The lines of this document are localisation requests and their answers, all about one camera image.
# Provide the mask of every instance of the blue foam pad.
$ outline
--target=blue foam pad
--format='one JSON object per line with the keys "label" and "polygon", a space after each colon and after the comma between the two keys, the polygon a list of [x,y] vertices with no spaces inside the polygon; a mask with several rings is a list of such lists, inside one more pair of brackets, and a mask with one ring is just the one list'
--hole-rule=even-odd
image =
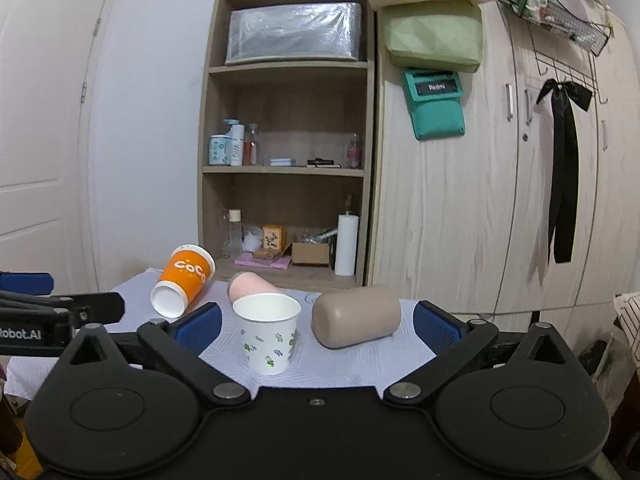
{"label": "blue foam pad", "polygon": [[0,272],[0,290],[46,296],[53,291],[53,278],[46,272]]}
{"label": "blue foam pad", "polygon": [[193,311],[189,319],[176,327],[174,339],[200,355],[213,343],[222,329],[222,311],[217,303],[207,303]]}
{"label": "blue foam pad", "polygon": [[414,308],[414,330],[436,355],[462,339],[462,332],[457,326],[420,303]]}

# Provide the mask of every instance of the bottle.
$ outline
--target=bottle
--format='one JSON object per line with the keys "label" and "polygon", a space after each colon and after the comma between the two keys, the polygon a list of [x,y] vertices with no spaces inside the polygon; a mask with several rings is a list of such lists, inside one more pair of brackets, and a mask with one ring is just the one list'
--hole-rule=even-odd
{"label": "bottle", "polygon": [[249,130],[244,133],[244,151],[242,152],[243,166],[258,164],[258,125],[249,124]]}
{"label": "bottle", "polygon": [[242,148],[244,145],[244,124],[231,126],[231,165],[242,166]]}
{"label": "bottle", "polygon": [[224,119],[228,124],[228,130],[222,135],[209,137],[209,165],[228,166],[231,158],[231,127],[239,124],[237,119]]}
{"label": "bottle", "polygon": [[351,140],[349,142],[349,147],[347,148],[347,168],[357,170],[360,167],[361,153],[360,137],[358,134],[351,134]]}
{"label": "bottle", "polygon": [[242,223],[239,209],[229,210],[229,257],[242,254]]}
{"label": "bottle", "polygon": [[222,241],[222,258],[225,260],[231,257],[229,253],[229,211],[223,210],[222,217],[220,218],[220,232],[223,236]]}

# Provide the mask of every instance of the black bow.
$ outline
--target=black bow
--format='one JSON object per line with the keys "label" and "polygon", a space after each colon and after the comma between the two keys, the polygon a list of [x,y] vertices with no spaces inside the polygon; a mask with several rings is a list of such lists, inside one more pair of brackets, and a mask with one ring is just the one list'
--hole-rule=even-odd
{"label": "black bow", "polygon": [[575,218],[578,210],[578,137],[571,101],[586,112],[593,93],[573,81],[559,83],[555,79],[548,79],[540,90],[536,104],[552,90],[554,165],[549,200],[547,260],[551,254],[551,239],[555,232],[554,260],[558,264],[564,264],[571,261],[574,250]]}

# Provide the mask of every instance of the wardrobe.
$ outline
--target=wardrobe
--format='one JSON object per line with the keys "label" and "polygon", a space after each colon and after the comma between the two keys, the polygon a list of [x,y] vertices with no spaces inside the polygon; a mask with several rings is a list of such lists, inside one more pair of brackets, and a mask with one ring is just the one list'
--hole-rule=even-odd
{"label": "wardrobe", "polygon": [[[592,20],[605,23],[604,10],[588,6]],[[614,33],[593,57],[498,2],[481,8],[484,60],[475,74],[460,73],[461,137],[415,139],[402,69],[379,38],[367,281],[452,313],[480,314],[504,330],[525,330],[530,313],[541,311],[559,332],[586,340],[612,321],[613,297],[628,291],[638,247],[640,84],[631,45],[611,14]],[[572,105],[578,206],[571,261],[561,264],[553,247],[547,261],[549,95],[536,104],[550,78],[594,90],[588,111]]]}

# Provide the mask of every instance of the blue gripper pad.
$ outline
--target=blue gripper pad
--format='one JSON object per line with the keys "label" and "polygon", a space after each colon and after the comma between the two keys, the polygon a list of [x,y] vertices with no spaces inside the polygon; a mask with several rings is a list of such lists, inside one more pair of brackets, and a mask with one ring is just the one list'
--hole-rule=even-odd
{"label": "blue gripper pad", "polygon": [[460,341],[469,331],[466,323],[429,301],[420,301],[415,305],[414,330],[436,355]]}
{"label": "blue gripper pad", "polygon": [[0,272],[0,290],[46,296],[53,291],[53,278],[46,272]]}
{"label": "blue gripper pad", "polygon": [[212,302],[171,323],[167,333],[182,346],[200,355],[216,340],[221,329],[222,311],[217,303]]}

